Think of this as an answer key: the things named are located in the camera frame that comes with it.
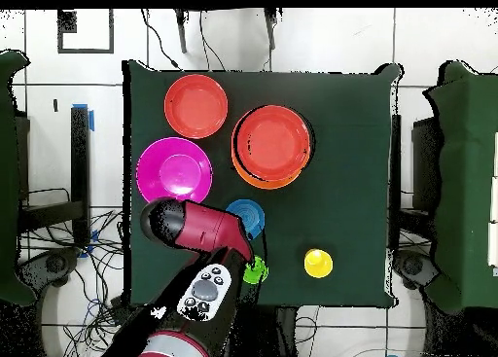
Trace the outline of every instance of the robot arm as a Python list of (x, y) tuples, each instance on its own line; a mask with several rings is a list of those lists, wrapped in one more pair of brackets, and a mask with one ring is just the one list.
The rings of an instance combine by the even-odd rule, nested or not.
[(222, 357), (240, 295), (243, 271), (254, 254), (241, 220), (191, 201), (160, 198), (145, 206), (144, 234), (197, 254), (151, 309), (135, 312), (102, 357)]

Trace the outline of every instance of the yellow cup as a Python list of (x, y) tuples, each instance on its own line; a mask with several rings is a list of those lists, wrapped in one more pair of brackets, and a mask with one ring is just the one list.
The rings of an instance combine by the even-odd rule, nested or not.
[(332, 267), (332, 257), (326, 251), (314, 248), (304, 255), (304, 269), (311, 277), (325, 277), (331, 273)]

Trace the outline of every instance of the green chair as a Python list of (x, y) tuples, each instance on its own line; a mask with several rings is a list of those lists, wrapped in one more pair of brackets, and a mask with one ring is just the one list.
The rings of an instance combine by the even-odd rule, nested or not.
[[(29, 64), (19, 51), (0, 52), (0, 354), (44, 357), (41, 308), (48, 286), (61, 286), (89, 244), (88, 111), (71, 110), (71, 201), (23, 206), (27, 198), (29, 120), (18, 111), (12, 79)], [(19, 263), (20, 234), (72, 220), (74, 245)]]

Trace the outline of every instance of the dark green tablecloth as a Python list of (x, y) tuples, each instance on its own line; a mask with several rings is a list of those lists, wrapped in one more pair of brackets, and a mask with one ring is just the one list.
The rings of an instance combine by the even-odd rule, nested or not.
[[(136, 187), (135, 169), (153, 141), (177, 136), (163, 112), (167, 89), (185, 75), (151, 71), (130, 61), (131, 94), (131, 301), (156, 296), (192, 256), (164, 248), (140, 231), (145, 205)], [(269, 275), (261, 304), (357, 305), (387, 307), (387, 171), (390, 144), (390, 89), (400, 68), (383, 66), (376, 75), (212, 72), (229, 100), (227, 120), (214, 135), (197, 140), (213, 166), (213, 184), (204, 203), (225, 209), (238, 198), (251, 198), (265, 211)], [(231, 132), (237, 120), (259, 105), (292, 107), (312, 124), (316, 151), (292, 184), (273, 191), (245, 183), (231, 164)], [(263, 256), (262, 238), (252, 241)], [(333, 272), (311, 278), (304, 253), (328, 251)]]

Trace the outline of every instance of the robot control buttons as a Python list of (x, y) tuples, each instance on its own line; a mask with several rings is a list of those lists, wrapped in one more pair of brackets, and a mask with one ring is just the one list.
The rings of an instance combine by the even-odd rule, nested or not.
[(222, 264), (212, 264), (197, 273), (180, 298), (176, 311), (192, 321), (209, 321), (216, 317), (228, 290), (231, 274)]
[(197, 306), (199, 311), (202, 311), (203, 313), (207, 313), (209, 311), (209, 304), (205, 302), (200, 302)]
[(209, 280), (198, 280), (194, 284), (194, 287), (192, 289), (192, 295), (198, 298), (199, 300), (204, 300), (205, 302), (212, 302), (213, 300), (216, 300), (216, 298), (218, 297), (218, 289)]

